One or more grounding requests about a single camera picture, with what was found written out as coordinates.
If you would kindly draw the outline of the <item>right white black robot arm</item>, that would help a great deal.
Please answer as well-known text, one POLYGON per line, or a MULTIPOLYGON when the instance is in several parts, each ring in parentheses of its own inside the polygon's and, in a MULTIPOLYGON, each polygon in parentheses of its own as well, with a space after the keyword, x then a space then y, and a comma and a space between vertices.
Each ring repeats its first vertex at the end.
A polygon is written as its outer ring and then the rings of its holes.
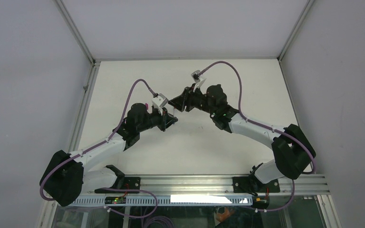
POLYGON ((299 126, 273 127, 245 119, 228 104, 221 85, 208 87, 206 93, 193 86, 186 87, 168 103, 180 112, 194 108, 204 111, 220 130, 249 137, 272 150, 273 160, 254 166, 249 174, 249 186, 254 192, 262 192, 274 179, 296 180, 316 156, 299 126))

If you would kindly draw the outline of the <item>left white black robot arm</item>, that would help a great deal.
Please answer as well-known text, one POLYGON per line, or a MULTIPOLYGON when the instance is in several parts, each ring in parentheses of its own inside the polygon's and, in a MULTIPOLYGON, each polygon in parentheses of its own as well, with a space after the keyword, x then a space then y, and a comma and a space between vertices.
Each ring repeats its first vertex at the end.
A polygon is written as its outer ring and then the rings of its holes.
POLYGON ((52 156, 40 182, 43 199, 56 201, 61 206, 73 203, 81 193, 108 188, 112 193, 125 186, 125 174, 114 165, 92 170, 96 165, 132 147, 140 133, 152 128, 164 132, 178 118, 165 107, 152 107, 149 113, 145 104, 136 103, 112 130, 109 136, 85 149, 66 153, 60 150, 52 156))

